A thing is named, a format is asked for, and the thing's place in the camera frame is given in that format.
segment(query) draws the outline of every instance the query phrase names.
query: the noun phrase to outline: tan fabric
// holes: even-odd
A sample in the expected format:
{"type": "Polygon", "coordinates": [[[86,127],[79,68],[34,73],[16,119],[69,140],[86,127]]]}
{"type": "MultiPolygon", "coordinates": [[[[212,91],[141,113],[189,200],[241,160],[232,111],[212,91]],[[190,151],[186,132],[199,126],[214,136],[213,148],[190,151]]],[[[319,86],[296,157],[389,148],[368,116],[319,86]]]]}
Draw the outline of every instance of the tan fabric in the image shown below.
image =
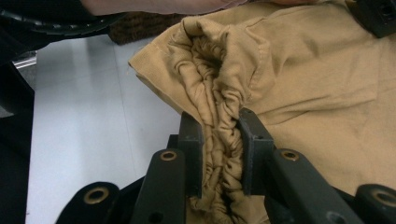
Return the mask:
{"type": "Polygon", "coordinates": [[[191,199],[189,217],[263,223],[262,198],[244,196],[239,181],[239,109],[258,114],[277,147],[305,154],[331,185],[351,194],[366,183],[396,189],[395,52],[396,35],[376,39],[342,1],[255,3],[187,18],[130,64],[204,127],[204,196],[191,199]]]}

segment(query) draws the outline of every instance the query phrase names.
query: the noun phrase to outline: khaki cloth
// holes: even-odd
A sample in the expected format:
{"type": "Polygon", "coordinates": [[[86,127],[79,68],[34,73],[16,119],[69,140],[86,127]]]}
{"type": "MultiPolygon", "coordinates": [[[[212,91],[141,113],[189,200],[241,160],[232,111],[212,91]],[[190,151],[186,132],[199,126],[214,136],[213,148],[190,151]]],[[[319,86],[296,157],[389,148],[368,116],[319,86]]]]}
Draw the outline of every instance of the khaki cloth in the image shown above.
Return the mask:
{"type": "Polygon", "coordinates": [[[130,65],[204,127],[204,196],[191,199],[189,217],[263,223],[262,198],[244,196],[240,184],[238,111],[253,110],[278,148],[302,152],[341,190],[396,189],[395,52],[396,35],[375,38],[342,1],[254,3],[186,18],[130,65]]]}

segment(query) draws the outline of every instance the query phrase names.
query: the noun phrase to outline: brass grommet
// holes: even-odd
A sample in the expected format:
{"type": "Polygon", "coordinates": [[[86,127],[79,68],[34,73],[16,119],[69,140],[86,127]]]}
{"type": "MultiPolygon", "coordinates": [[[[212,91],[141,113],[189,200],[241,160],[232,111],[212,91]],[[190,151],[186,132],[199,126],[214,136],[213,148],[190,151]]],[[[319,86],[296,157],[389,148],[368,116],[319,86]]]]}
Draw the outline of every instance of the brass grommet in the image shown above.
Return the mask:
{"type": "Polygon", "coordinates": [[[288,150],[282,151],[281,155],[284,159],[288,161],[297,161],[300,159],[300,156],[297,153],[288,150]]]}
{"type": "Polygon", "coordinates": [[[176,157],[177,157],[177,154],[174,151],[165,151],[161,154],[161,160],[163,160],[163,161],[172,161],[176,157]]]}
{"type": "Polygon", "coordinates": [[[396,195],[386,192],[382,189],[373,189],[373,197],[384,205],[396,207],[396,195]]]}
{"type": "Polygon", "coordinates": [[[96,204],[101,203],[108,197],[108,189],[105,187],[96,187],[84,195],[84,203],[96,204]]]}

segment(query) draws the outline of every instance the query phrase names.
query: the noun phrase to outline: gathered fabric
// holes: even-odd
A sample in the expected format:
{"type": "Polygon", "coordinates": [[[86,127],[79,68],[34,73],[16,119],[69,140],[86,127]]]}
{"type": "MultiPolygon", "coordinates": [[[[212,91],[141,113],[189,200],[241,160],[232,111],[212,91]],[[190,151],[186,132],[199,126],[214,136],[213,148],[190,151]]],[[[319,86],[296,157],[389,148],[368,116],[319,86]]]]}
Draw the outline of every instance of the gathered fabric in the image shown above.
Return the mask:
{"type": "Polygon", "coordinates": [[[189,223],[266,223],[242,190],[239,110],[277,148],[303,153],[334,187],[396,189],[396,35],[364,30],[343,1],[252,3],[185,18],[130,61],[138,77],[204,131],[203,196],[189,223]]]}

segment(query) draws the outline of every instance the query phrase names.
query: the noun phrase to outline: table surface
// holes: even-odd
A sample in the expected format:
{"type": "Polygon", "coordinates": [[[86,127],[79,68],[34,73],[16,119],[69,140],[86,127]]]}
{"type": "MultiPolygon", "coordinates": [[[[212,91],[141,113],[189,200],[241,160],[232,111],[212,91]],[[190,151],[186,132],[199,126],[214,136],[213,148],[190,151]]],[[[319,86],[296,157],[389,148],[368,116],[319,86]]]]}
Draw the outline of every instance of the table surface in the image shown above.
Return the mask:
{"type": "Polygon", "coordinates": [[[178,133],[180,115],[127,63],[150,40],[120,47],[100,35],[38,52],[26,223],[55,223],[93,182],[124,188],[178,133]]]}

